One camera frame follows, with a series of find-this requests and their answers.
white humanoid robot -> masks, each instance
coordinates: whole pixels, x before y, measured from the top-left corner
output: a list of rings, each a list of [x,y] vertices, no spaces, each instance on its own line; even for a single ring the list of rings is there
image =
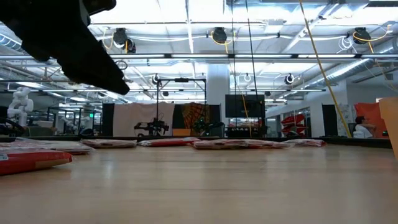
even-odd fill
[[[19,87],[17,91],[12,94],[13,99],[7,110],[8,118],[15,120],[16,116],[18,116],[18,124],[21,126],[27,125],[27,112],[33,111],[33,100],[27,97],[29,93],[29,88]]]

person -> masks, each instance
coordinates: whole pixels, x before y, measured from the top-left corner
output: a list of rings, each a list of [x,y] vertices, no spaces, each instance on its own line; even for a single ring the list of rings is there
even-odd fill
[[[358,116],[355,119],[355,123],[355,130],[363,132],[365,138],[374,137],[374,131],[376,130],[376,126],[373,124],[369,124],[364,116]]]

table surface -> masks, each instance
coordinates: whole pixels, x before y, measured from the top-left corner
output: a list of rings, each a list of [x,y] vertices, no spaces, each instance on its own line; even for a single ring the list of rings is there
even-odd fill
[[[98,149],[0,177],[0,223],[397,223],[392,150]]]

yellow cable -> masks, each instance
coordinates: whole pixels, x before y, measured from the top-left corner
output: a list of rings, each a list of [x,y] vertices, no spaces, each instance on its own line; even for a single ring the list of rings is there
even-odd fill
[[[370,42],[368,42],[368,44],[369,44],[369,48],[371,49],[372,54],[374,54],[372,44]],[[377,61],[377,59],[375,60],[375,63],[380,68],[381,73],[384,75],[384,78],[388,81],[387,75],[384,73],[383,68],[380,66],[380,64]],[[389,84],[389,86],[391,86],[391,88],[393,88],[394,90],[397,90],[396,87],[392,83],[388,82],[388,84]]]
[[[244,100],[243,94],[242,94],[242,100],[243,100],[244,112],[246,113],[246,119],[247,119],[247,121],[249,121],[248,110],[246,109],[246,102],[245,102],[245,100]],[[249,122],[249,132],[250,132],[250,138],[252,138],[252,136],[251,136],[251,125],[250,125],[250,122]]]
[[[386,35],[388,34],[388,31],[389,31],[389,29],[390,29],[390,26],[391,26],[391,25],[388,25],[388,26],[387,26],[387,31],[386,31],[386,33],[385,33],[384,35],[382,35],[381,37],[378,37],[378,38],[376,38],[376,39],[373,39],[373,40],[367,40],[367,39],[362,39],[362,38],[356,37],[355,34],[357,34],[358,32],[354,32],[353,37],[354,37],[355,39],[357,39],[357,40],[366,41],[366,42],[372,42],[372,41],[381,40],[381,39],[385,38]]]
[[[337,101],[336,101],[335,94],[333,93],[333,90],[331,89],[331,86],[330,86],[328,77],[326,77],[325,71],[324,71],[324,69],[323,69],[323,67],[322,67],[321,60],[319,59],[318,51],[317,51],[317,48],[315,47],[315,42],[313,41],[313,37],[312,37],[312,34],[311,34],[311,29],[310,29],[310,26],[309,26],[309,24],[308,24],[308,21],[307,21],[307,19],[306,19],[306,17],[305,17],[304,7],[303,7],[303,0],[299,0],[299,2],[300,2],[301,11],[302,11],[302,13],[303,13],[305,26],[307,27],[307,31],[308,31],[308,34],[309,34],[310,39],[311,39],[313,51],[315,52],[315,55],[317,56],[317,60],[318,60],[318,64],[319,64],[319,69],[321,70],[322,75],[323,75],[323,78],[325,79],[325,83],[326,83],[326,85],[327,85],[328,88],[329,88],[330,95],[331,95],[331,97],[333,98],[333,102],[335,103],[335,107],[336,107],[336,109],[337,109],[337,111],[338,111],[338,114],[340,115],[341,121],[343,122],[343,125],[344,125],[344,128],[345,128],[346,132],[347,132],[347,135],[348,135],[349,138],[352,138],[351,133],[350,133],[349,128],[348,128],[348,125],[347,125],[346,121],[344,120],[343,113],[341,112],[340,107],[338,106],[338,103],[337,103]]]
[[[112,47],[112,45],[113,45],[113,35],[114,35],[114,33],[112,34],[112,38],[111,38],[111,45],[108,47],[106,44],[105,44],[105,41],[102,41],[102,43],[104,43],[104,47],[106,48],[106,49],[110,49],[111,47]]]

red object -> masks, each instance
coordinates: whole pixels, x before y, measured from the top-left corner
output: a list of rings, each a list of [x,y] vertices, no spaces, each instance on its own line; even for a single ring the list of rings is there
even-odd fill
[[[191,144],[196,141],[200,141],[200,139],[197,139],[197,138],[169,138],[169,139],[155,139],[155,140],[141,141],[139,143],[139,145],[140,146],[152,146],[152,147],[185,146],[187,144]]]
[[[300,122],[302,122],[304,120],[304,114],[298,114],[296,116],[289,116],[287,118],[285,118],[283,121],[281,121],[281,123],[283,125],[287,125],[287,124],[299,124]]]
[[[137,146],[137,140],[117,140],[117,139],[82,139],[81,143],[95,149],[120,149],[132,148]]]
[[[382,135],[387,128],[381,118],[379,103],[358,103],[355,110],[356,116],[364,116],[370,124],[376,125],[375,138],[388,138]]]
[[[72,155],[87,154],[94,151],[92,147],[74,141],[46,141],[17,139],[14,142],[0,142],[0,147],[29,148],[29,149],[51,149],[67,152]]]
[[[72,155],[48,149],[0,148],[0,175],[45,169],[72,161]]]
[[[307,127],[304,126],[304,124],[296,124],[296,125],[291,124],[291,125],[285,126],[282,129],[282,133],[284,133],[284,134],[289,133],[289,131],[291,131],[293,127],[297,128],[296,133],[301,133],[307,128]]]
[[[326,146],[326,142],[324,140],[315,140],[315,139],[291,139],[284,141],[283,143],[293,143],[295,144],[295,146],[317,146],[317,147]]]
[[[193,143],[196,149],[283,149],[290,146],[292,144],[255,139],[217,139]]]

